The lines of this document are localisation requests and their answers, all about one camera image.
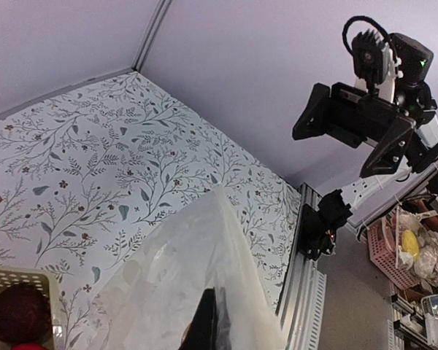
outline lavender wall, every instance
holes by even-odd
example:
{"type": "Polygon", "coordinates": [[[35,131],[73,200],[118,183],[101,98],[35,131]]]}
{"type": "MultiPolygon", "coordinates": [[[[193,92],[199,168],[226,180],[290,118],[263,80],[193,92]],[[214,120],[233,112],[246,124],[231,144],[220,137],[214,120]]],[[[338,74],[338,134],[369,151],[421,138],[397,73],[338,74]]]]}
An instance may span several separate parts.
{"type": "Polygon", "coordinates": [[[129,68],[157,0],[0,0],[0,112],[129,68]]]}
{"type": "Polygon", "coordinates": [[[355,179],[369,148],[295,142],[291,128],[314,83],[353,82],[341,40],[353,15],[435,52],[428,82],[438,102],[438,1],[174,0],[143,73],[292,183],[324,193],[355,179]]]}

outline cable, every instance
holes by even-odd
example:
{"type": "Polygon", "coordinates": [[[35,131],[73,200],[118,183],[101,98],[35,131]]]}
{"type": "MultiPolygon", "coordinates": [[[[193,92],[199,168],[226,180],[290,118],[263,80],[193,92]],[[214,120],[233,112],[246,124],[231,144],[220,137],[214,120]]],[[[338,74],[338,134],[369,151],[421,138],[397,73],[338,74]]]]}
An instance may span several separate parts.
{"type": "Polygon", "coordinates": [[[435,196],[432,195],[431,193],[423,193],[423,194],[420,194],[420,195],[412,195],[410,197],[406,197],[406,198],[404,198],[403,201],[404,202],[418,201],[420,199],[429,200],[429,199],[432,199],[432,198],[435,198],[435,196]]]}
{"type": "Polygon", "coordinates": [[[393,50],[393,61],[394,61],[394,71],[396,72],[396,76],[398,75],[398,68],[397,68],[397,52],[396,47],[394,46],[391,37],[389,36],[388,32],[373,18],[367,17],[367,16],[354,16],[350,18],[346,24],[344,24],[344,29],[342,29],[342,41],[344,42],[345,49],[353,55],[352,49],[349,46],[349,43],[347,42],[347,32],[349,31],[349,27],[354,24],[354,22],[367,22],[374,26],[380,33],[383,35],[383,38],[385,42],[388,43],[389,47],[393,50]]]}
{"type": "Polygon", "coordinates": [[[409,178],[410,178],[410,173],[408,173],[408,175],[406,176],[405,179],[402,179],[402,180],[396,180],[396,182],[406,182],[409,178]]]}

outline gray floor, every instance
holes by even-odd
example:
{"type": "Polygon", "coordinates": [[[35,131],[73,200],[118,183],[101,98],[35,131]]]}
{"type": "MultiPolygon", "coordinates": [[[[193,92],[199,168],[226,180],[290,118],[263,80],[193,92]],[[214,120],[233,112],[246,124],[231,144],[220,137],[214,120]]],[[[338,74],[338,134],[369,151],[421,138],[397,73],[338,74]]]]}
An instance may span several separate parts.
{"type": "Polygon", "coordinates": [[[328,276],[319,350],[388,349],[389,283],[368,246],[342,228],[336,255],[320,258],[318,270],[328,276]]]}

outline floral wallpaper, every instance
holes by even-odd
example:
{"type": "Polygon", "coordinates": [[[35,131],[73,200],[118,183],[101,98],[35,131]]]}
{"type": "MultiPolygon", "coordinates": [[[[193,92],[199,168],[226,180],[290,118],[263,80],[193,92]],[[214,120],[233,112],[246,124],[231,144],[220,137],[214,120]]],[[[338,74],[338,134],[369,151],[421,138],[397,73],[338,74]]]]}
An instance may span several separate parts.
{"type": "Polygon", "coordinates": [[[89,302],[163,219],[222,184],[277,305],[299,194],[138,73],[0,121],[0,265],[60,284],[65,350],[85,349],[89,302]]]}

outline white plastic bag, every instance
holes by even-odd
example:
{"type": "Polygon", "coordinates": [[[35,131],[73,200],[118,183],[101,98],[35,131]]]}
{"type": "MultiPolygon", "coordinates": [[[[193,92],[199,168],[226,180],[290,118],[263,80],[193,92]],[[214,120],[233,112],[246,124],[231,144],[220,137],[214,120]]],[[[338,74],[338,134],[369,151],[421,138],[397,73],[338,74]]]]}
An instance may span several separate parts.
{"type": "Polygon", "coordinates": [[[410,253],[402,251],[401,247],[398,247],[397,255],[399,257],[399,269],[409,270],[414,265],[414,257],[410,253]]]}
{"type": "Polygon", "coordinates": [[[99,328],[88,349],[177,350],[208,287],[226,295],[217,300],[218,350],[285,348],[222,187],[166,219],[110,279],[91,307],[99,328]]]}
{"type": "Polygon", "coordinates": [[[432,246],[420,250],[420,257],[414,263],[414,271],[421,279],[427,280],[433,273],[437,264],[438,254],[432,246]]]}

